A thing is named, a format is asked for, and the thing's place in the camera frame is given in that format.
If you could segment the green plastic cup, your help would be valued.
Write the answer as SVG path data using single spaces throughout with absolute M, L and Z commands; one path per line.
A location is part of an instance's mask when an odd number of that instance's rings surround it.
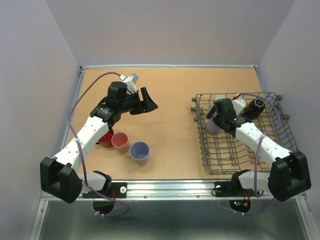
M 213 115 L 216 113 L 215 102 L 218 101 L 218 100 L 221 100 L 221 99 L 225 99 L 225 98 L 226 98 L 226 96 L 222 95 L 222 94 L 219 94 L 219 95 L 215 96 L 214 101 L 211 103 L 211 105 L 209 107 L 208 114 L 206 116 L 207 119 L 212 118 Z

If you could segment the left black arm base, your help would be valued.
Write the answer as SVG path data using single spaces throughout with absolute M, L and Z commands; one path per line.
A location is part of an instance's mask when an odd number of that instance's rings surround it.
M 110 182 L 108 186 L 104 186 L 102 190 L 98 191 L 101 195 L 107 196 L 108 198 L 115 197 L 116 199 L 125 199 L 127 197 L 127 186 L 126 182 Z M 84 199 L 101 199 L 102 197 L 93 191 L 83 193 L 81 195 Z

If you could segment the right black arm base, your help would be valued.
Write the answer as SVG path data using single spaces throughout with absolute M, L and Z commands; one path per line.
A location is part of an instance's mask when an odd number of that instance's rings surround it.
M 218 198 L 240 196 L 240 193 L 236 190 L 231 181 L 216 181 L 211 190 L 211 194 Z

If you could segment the purple cup small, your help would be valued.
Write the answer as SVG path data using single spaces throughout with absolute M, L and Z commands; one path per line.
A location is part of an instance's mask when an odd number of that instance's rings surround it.
M 221 128 L 217 126 L 214 122 L 214 118 L 216 117 L 216 113 L 213 114 L 213 116 L 207 121 L 205 125 L 205 129 L 210 134 L 217 134 L 221 131 Z

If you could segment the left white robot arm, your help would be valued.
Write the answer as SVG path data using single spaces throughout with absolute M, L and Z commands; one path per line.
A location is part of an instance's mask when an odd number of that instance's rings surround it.
M 77 171 L 98 140 L 121 119 L 122 114 L 139 115 L 157 108 L 145 87 L 133 91 L 125 82 L 112 82 L 106 97 L 92 110 L 74 138 L 54 157 L 45 157 L 40 162 L 41 189 L 68 204 L 73 203 L 84 192 L 86 180 L 86 177 L 79 177 Z

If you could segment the black white-lined mug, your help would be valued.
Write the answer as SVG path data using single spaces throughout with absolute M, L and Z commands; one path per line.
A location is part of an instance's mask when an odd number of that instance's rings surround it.
M 255 120 L 265 109 L 265 101 L 256 98 L 252 100 L 248 106 L 243 110 L 243 115 L 250 120 Z

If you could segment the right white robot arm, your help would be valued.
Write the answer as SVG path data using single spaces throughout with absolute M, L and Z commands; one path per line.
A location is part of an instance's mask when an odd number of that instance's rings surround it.
M 242 195 L 253 190 L 256 195 L 269 192 L 284 202 L 299 195 L 312 186 L 307 157 L 301 151 L 290 151 L 261 132 L 252 120 L 234 108 L 234 100 L 218 99 L 214 102 L 216 113 L 213 122 L 255 151 L 256 159 L 263 159 L 270 168 L 269 172 L 242 170 L 234 173 L 228 187 L 223 187 L 233 195 Z

